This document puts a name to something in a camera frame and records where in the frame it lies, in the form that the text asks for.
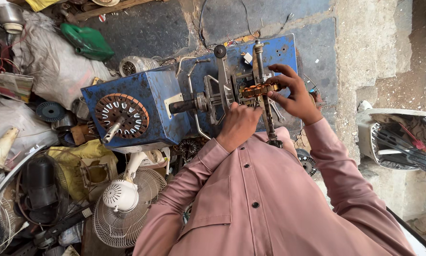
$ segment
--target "hand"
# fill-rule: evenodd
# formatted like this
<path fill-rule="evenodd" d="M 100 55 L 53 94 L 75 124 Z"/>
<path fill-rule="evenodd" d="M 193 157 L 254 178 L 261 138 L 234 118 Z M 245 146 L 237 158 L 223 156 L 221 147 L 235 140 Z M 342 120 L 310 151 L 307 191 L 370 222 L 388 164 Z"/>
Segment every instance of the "hand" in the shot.
<path fill-rule="evenodd" d="M 303 79 L 288 65 L 274 64 L 268 69 L 282 73 L 272 78 L 269 78 L 265 83 L 278 83 L 285 85 L 290 89 L 290 96 L 285 98 L 275 91 L 269 91 L 267 96 L 279 103 L 289 114 L 300 118 L 305 125 L 316 123 L 323 118 L 322 114 L 314 103 L 311 96 L 306 90 Z"/>
<path fill-rule="evenodd" d="M 262 108 L 248 108 L 233 102 L 224 120 L 216 141 L 229 153 L 249 139 L 256 132 Z"/>

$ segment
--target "shirt sleeve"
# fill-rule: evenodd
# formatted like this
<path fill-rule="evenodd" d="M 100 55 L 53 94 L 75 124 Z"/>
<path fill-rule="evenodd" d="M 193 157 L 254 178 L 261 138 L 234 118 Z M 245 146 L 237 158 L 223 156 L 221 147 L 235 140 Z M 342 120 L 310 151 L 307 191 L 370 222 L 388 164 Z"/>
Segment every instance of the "shirt sleeve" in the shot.
<path fill-rule="evenodd" d="M 211 139 L 149 207 L 132 256 L 168 255 L 183 227 L 182 213 L 229 153 Z"/>
<path fill-rule="evenodd" d="M 326 119 L 306 126 L 311 155 L 322 173 L 333 211 L 345 218 L 392 255 L 415 255 L 398 222 L 386 210 L 385 202 L 348 157 Z"/>

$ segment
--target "green plastic jug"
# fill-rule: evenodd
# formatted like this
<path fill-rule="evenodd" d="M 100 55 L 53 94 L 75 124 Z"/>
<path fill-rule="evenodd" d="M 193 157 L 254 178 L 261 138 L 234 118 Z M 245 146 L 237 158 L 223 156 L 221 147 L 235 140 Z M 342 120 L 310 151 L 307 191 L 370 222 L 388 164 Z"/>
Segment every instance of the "green plastic jug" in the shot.
<path fill-rule="evenodd" d="M 67 23 L 62 23 L 60 29 L 80 55 L 92 60 L 106 61 L 115 54 L 101 33 L 95 29 Z"/>

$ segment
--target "shirt pocket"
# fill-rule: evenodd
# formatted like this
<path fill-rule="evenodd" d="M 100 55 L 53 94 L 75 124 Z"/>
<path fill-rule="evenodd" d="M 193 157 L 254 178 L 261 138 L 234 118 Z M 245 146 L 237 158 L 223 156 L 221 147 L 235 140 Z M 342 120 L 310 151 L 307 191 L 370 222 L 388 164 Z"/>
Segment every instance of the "shirt pocket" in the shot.
<path fill-rule="evenodd" d="M 177 242 L 192 229 L 215 224 L 231 224 L 230 177 L 204 186 L 196 196 L 191 216 Z"/>

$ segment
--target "white fan motor housing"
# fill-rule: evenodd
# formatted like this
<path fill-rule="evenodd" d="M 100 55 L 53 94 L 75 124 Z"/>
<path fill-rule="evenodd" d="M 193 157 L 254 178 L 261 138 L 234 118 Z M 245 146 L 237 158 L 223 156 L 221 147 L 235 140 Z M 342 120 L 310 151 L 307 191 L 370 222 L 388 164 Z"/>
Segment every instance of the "white fan motor housing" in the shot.
<path fill-rule="evenodd" d="M 139 202 L 137 185 L 122 179 L 114 180 L 102 193 L 102 201 L 115 212 L 129 212 Z"/>

